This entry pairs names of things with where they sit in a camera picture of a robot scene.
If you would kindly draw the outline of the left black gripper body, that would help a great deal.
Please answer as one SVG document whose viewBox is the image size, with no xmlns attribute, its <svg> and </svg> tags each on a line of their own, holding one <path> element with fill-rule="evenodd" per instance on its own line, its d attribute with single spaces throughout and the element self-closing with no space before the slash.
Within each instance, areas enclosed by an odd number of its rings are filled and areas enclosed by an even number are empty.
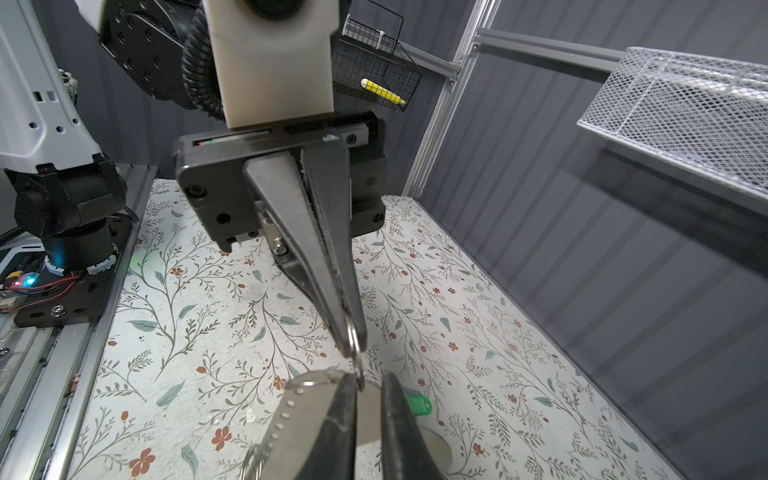
<svg viewBox="0 0 768 480">
<path fill-rule="evenodd" d="M 373 112 L 332 113 L 182 136 L 173 155 L 175 178 L 210 239 L 230 252 L 232 243 L 264 232 L 255 193 L 243 175 L 246 161 L 281 150 L 299 159 L 304 144 L 328 133 L 337 135 L 349 151 L 351 235 L 381 228 L 386 125 Z"/>
</svg>

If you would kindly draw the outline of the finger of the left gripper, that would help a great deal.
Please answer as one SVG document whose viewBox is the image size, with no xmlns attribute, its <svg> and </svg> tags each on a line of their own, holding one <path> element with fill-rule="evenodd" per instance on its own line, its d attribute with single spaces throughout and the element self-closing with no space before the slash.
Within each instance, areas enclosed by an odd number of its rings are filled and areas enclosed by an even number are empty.
<svg viewBox="0 0 768 480">
<path fill-rule="evenodd" d="M 349 150 L 339 139 L 323 139 L 302 150 L 309 198 L 330 274 L 321 285 L 330 291 L 329 326 L 342 351 L 363 351 L 367 328 L 352 256 L 351 178 Z"/>
<path fill-rule="evenodd" d="M 312 299 L 346 358 L 354 355 L 340 284 L 293 157 L 287 151 L 253 158 L 244 176 L 306 277 Z"/>
</svg>

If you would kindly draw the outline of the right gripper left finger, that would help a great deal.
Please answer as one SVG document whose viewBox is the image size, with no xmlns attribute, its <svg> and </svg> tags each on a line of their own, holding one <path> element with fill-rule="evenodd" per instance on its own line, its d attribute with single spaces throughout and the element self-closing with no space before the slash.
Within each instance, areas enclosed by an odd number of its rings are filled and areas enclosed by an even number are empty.
<svg viewBox="0 0 768 480">
<path fill-rule="evenodd" d="M 357 378 L 344 374 L 296 479 L 347 480 L 355 477 L 357 393 Z"/>
</svg>

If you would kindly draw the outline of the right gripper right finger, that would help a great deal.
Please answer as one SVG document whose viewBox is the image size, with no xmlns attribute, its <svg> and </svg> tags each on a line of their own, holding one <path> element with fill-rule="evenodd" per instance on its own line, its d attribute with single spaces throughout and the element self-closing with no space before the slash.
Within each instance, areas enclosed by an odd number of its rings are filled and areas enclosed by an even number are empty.
<svg viewBox="0 0 768 480">
<path fill-rule="evenodd" d="M 392 372 L 382 378 L 381 466 L 384 479 L 443 479 Z"/>
</svg>

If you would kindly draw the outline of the green tag key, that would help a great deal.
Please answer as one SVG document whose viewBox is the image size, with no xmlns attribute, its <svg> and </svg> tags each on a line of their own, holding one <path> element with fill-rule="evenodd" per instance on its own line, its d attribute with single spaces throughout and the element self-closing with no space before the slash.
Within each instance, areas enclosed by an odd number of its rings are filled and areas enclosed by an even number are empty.
<svg viewBox="0 0 768 480">
<path fill-rule="evenodd" d="M 433 404 L 427 396 L 414 389 L 403 388 L 403 390 L 410 411 L 414 416 L 424 417 L 432 414 Z"/>
</svg>

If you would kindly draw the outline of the grey strap metal keyring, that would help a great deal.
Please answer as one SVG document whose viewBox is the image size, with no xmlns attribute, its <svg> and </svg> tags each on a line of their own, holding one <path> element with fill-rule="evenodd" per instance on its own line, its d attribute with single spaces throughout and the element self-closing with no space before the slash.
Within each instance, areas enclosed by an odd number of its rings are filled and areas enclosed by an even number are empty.
<svg viewBox="0 0 768 480">
<path fill-rule="evenodd" d="M 382 382 L 372 384 L 364 378 L 361 351 L 352 356 L 353 371 L 314 370 L 289 381 L 262 441 L 251 446 L 240 467 L 243 479 L 296 479 L 311 450 L 336 386 L 344 374 L 357 378 L 357 439 L 359 447 L 377 444 L 381 466 L 381 392 Z M 436 432 L 419 425 L 433 460 L 443 478 L 453 461 L 450 445 Z"/>
</svg>

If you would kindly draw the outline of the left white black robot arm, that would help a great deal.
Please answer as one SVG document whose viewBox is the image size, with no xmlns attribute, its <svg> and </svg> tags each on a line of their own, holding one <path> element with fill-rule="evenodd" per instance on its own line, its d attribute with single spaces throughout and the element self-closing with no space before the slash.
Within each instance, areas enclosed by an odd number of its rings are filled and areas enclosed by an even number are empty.
<svg viewBox="0 0 768 480">
<path fill-rule="evenodd" d="M 385 208 L 385 125 L 338 114 L 335 57 L 347 1 L 81 1 L 81 17 L 149 96 L 223 121 L 187 135 L 177 182 L 223 251 L 264 236 L 280 270 L 314 303 L 341 354 L 367 328 L 352 257 Z M 1 168 L 18 226 L 52 267 L 113 264 L 108 218 L 126 206 L 115 164 L 78 115 L 32 4 L 1 5 Z"/>
</svg>

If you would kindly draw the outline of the yellow marker pen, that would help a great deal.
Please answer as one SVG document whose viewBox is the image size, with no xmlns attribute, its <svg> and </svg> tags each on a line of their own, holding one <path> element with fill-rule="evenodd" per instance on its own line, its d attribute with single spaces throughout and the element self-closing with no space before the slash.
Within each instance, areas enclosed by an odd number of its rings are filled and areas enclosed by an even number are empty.
<svg viewBox="0 0 768 480">
<path fill-rule="evenodd" d="M 388 102 L 390 102 L 392 104 L 395 104 L 397 106 L 405 106 L 406 105 L 406 101 L 402 97 L 400 97 L 398 94 L 392 92 L 391 90 L 389 90 L 389 89 L 387 89 L 387 88 L 385 88 L 385 87 L 383 87 L 383 86 L 381 86 L 381 85 L 379 85 L 379 84 L 377 84 L 377 83 L 375 83 L 375 82 L 373 82 L 373 81 L 371 81 L 371 80 L 369 80 L 367 78 L 361 79 L 360 80 L 360 85 L 361 85 L 361 87 L 364 90 L 366 90 L 366 91 L 368 91 L 368 92 L 378 96 L 379 98 L 382 98 L 382 99 L 384 99 L 384 100 L 386 100 L 386 101 L 388 101 Z"/>
</svg>

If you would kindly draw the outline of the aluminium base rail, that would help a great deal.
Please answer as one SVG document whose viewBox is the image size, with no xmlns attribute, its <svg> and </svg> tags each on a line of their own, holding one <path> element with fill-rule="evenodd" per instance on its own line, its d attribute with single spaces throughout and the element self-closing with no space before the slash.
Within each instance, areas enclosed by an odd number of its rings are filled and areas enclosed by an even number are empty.
<svg viewBox="0 0 768 480">
<path fill-rule="evenodd" d="M 1 402 L 1 477 L 65 479 L 107 344 L 130 254 L 133 223 L 104 311 L 89 324 L 26 329 L 19 369 Z"/>
</svg>

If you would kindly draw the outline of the white mesh wall basket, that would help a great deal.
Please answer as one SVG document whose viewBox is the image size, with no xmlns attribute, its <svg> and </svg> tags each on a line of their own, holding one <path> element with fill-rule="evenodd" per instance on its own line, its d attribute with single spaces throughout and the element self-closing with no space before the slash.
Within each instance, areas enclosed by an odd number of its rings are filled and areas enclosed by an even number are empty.
<svg viewBox="0 0 768 480">
<path fill-rule="evenodd" d="M 628 48 L 577 122 L 753 198 L 767 197 L 767 68 Z"/>
</svg>

